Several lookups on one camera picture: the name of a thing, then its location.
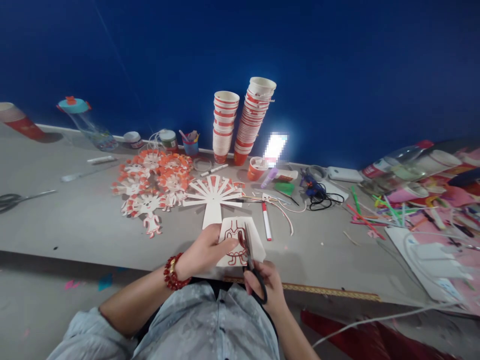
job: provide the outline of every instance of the person's right hand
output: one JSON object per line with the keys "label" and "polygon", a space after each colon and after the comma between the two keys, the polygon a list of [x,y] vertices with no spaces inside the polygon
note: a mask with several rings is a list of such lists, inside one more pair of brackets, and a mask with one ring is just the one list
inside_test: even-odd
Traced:
{"label": "person's right hand", "polygon": [[[282,280],[280,280],[280,275],[275,268],[274,263],[270,261],[265,261],[263,263],[254,261],[254,266],[255,269],[260,272],[260,275],[263,277],[263,282],[265,283],[268,299],[266,304],[263,305],[263,308],[272,317],[288,310],[287,303],[285,302]],[[247,294],[251,295],[252,291],[254,291],[259,298],[263,299],[262,287],[254,273],[246,270],[243,273],[243,278],[245,280]]]}

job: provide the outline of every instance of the pen holder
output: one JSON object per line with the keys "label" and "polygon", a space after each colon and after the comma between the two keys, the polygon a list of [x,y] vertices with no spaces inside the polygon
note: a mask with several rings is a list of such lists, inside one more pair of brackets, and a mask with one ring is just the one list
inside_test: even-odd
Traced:
{"label": "pen holder", "polygon": [[183,140],[183,148],[185,149],[185,153],[190,157],[194,157],[199,153],[198,141],[190,142]]}

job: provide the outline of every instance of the black scissors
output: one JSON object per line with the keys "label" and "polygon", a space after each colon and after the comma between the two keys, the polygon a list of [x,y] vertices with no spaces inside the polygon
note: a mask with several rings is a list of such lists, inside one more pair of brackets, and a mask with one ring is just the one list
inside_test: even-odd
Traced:
{"label": "black scissors", "polygon": [[2,195],[2,196],[0,196],[0,214],[3,214],[10,209],[13,209],[14,207],[16,207],[22,201],[38,198],[40,196],[51,194],[51,193],[56,193],[56,192],[57,192],[57,190],[49,190],[49,191],[44,191],[44,192],[41,192],[37,195],[32,195],[32,196],[21,196],[21,195],[18,195],[18,194]]}
{"label": "black scissors", "polygon": [[267,303],[267,289],[265,288],[264,278],[260,275],[260,272],[255,268],[254,261],[252,259],[252,243],[250,242],[249,236],[249,229],[247,223],[245,223],[244,234],[242,232],[238,232],[238,240],[245,245],[246,250],[246,269],[250,270],[255,277],[257,278],[258,282],[261,286],[261,292],[263,293],[263,299],[257,295],[255,291],[251,293],[253,298],[257,300],[260,304],[265,305]]}

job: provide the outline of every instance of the ruler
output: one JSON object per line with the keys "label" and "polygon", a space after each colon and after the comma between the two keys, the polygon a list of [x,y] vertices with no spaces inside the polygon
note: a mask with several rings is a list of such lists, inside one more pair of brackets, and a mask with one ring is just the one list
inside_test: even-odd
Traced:
{"label": "ruler", "polygon": [[[244,279],[242,277],[225,276],[223,278],[223,281],[227,283],[237,283],[237,284],[244,283]],[[369,300],[369,301],[374,301],[378,303],[382,302],[382,299],[380,299],[380,296],[374,293],[369,293],[369,292],[338,290],[338,289],[332,289],[328,287],[291,284],[288,282],[283,282],[282,286],[283,286],[283,289],[285,290],[302,291],[306,293],[321,294],[321,295],[327,295],[327,296],[338,296],[338,297],[358,299],[358,300]]]}

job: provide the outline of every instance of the red beaded bracelet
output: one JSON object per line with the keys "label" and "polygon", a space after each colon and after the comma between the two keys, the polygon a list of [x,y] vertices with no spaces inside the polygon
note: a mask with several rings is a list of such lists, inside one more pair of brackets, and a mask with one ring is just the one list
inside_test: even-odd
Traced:
{"label": "red beaded bracelet", "polygon": [[183,252],[179,253],[177,256],[172,256],[171,258],[169,258],[165,264],[165,270],[163,271],[163,275],[165,275],[166,287],[173,291],[180,290],[184,286],[188,285],[190,280],[192,280],[191,277],[189,277],[185,281],[179,281],[179,279],[177,278],[177,273],[175,272],[175,264],[178,262],[182,254]]}

